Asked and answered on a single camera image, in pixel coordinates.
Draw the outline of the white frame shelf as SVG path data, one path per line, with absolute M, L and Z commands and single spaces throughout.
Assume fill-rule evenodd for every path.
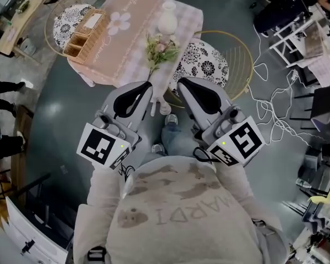
M 277 40 L 269 49 L 281 57 L 287 68 L 306 56 L 306 29 L 315 25 L 313 18 L 293 20 L 273 34 Z

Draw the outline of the black white floral cushion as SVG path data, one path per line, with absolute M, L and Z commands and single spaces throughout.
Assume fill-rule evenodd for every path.
M 224 87 L 229 78 L 229 66 L 218 50 L 205 41 L 193 38 L 169 83 L 169 89 L 174 94 L 177 93 L 177 82 L 182 77 L 201 78 Z
M 90 4 L 75 4 L 65 8 L 55 17 L 53 24 L 53 38 L 57 46 L 64 50 L 75 28 L 82 21 L 86 13 L 94 7 Z

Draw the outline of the black metal rack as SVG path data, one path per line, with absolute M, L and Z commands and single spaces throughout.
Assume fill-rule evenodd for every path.
M 73 242 L 76 211 L 46 185 L 50 177 L 51 174 L 46 173 L 16 190 L 13 202 L 43 235 L 69 250 Z

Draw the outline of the white ceramic vase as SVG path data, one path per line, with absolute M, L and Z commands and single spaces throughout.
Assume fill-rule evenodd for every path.
M 172 35 L 178 26 L 175 16 L 176 4 L 172 1 L 166 1 L 162 4 L 162 14 L 158 20 L 158 30 L 163 35 Z

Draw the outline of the person's left forearm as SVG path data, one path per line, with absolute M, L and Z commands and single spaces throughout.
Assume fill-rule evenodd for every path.
M 113 217 L 121 200 L 120 179 L 118 171 L 95 168 L 90 180 L 87 205 Z

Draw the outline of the black metal shelf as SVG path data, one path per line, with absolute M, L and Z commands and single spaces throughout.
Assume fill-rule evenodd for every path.
M 302 165 L 298 170 L 297 179 L 303 179 L 311 184 L 312 188 L 298 187 L 298 190 L 307 197 L 308 205 L 285 205 L 301 216 L 305 223 L 322 223 L 324 218 L 320 217 L 322 207 L 327 204 L 312 203 L 312 196 L 327 196 L 330 190 L 330 144 L 322 145 L 320 150 L 309 148 L 305 154 Z

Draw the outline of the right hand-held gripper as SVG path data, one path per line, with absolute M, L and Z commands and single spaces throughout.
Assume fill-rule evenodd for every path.
M 246 165 L 265 145 L 251 116 L 231 105 L 226 92 L 217 84 L 195 77 L 177 82 L 179 97 L 199 129 L 201 151 L 198 160 L 219 162 L 227 167 Z

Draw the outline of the wooden floor board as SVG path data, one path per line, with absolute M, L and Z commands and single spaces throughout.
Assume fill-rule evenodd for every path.
M 26 178 L 26 150 L 29 143 L 30 130 L 34 113 L 24 105 L 16 107 L 16 118 L 14 125 L 14 135 L 21 132 L 25 144 L 21 147 L 21 153 L 11 157 L 11 179 L 12 186 L 18 191 L 25 186 Z

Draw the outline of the pink checked cloth covered table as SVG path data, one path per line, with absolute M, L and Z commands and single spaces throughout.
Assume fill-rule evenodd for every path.
M 165 94 L 187 45 L 202 29 L 202 10 L 175 1 L 178 26 L 174 36 L 180 47 L 175 61 L 161 64 L 150 74 L 146 55 L 146 36 L 158 33 L 157 24 L 168 0 L 106 0 L 102 5 L 109 24 L 83 64 L 68 59 L 85 81 L 121 87 L 137 81 L 150 81 L 154 98 Z

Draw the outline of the person's left shoe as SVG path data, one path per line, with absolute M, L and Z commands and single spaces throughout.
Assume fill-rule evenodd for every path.
M 165 152 L 165 148 L 162 144 L 154 144 L 151 147 L 151 152 L 154 154 L 158 154 L 161 156 L 165 156 L 166 152 Z

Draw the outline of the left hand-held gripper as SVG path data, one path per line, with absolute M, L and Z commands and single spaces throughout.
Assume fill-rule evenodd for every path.
M 148 81 L 132 82 L 111 91 L 104 102 L 105 112 L 98 111 L 94 121 L 86 123 L 76 153 L 97 168 L 115 170 L 141 141 L 136 131 L 152 94 Z

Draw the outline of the white drawer cabinet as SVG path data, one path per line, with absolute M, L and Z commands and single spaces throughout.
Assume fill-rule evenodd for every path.
M 68 252 L 34 226 L 14 202 L 5 198 L 8 220 L 2 220 L 7 236 L 19 252 L 34 264 L 65 264 Z

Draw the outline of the pink white artificial flowers bunch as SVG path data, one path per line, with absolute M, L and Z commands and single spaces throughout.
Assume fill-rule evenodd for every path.
M 174 35 L 146 33 L 146 57 L 148 60 L 148 80 L 152 74 L 159 70 L 160 65 L 176 60 L 180 52 L 180 46 Z

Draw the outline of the person's right leg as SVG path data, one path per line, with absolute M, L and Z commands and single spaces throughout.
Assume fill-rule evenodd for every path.
M 193 137 L 181 130 L 181 128 L 170 122 L 162 128 L 162 144 L 169 156 L 193 157 L 193 151 L 199 144 Z

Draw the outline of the person's shoe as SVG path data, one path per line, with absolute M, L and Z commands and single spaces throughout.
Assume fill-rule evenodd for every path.
M 178 125 L 178 118 L 175 114 L 171 113 L 165 117 L 164 121 L 165 126 L 168 125 Z
M 165 156 L 166 152 L 165 152 L 165 148 L 162 144 L 154 144 L 151 147 L 151 152 L 154 154 L 158 154 L 161 156 Z

